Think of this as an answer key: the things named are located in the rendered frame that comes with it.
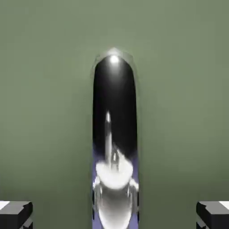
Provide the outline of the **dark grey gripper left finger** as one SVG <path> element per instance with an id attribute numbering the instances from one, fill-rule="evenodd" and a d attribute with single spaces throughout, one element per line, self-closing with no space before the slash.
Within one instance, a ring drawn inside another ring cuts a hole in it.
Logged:
<path id="1" fill-rule="evenodd" d="M 0 229 L 33 229 L 31 201 L 0 201 Z"/>

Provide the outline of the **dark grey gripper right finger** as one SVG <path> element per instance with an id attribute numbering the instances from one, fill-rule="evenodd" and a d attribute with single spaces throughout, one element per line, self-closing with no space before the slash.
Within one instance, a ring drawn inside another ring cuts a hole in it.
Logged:
<path id="1" fill-rule="evenodd" d="M 198 201 L 195 229 L 229 229 L 229 201 Z"/>

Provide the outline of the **green cabinet door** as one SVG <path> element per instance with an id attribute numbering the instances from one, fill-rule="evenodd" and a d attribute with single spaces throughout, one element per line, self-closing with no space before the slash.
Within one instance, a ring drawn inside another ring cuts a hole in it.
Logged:
<path id="1" fill-rule="evenodd" d="M 91 229 L 92 86 L 137 71 L 140 229 L 195 229 L 229 201 L 229 0 L 0 0 L 0 200 L 34 229 Z"/>

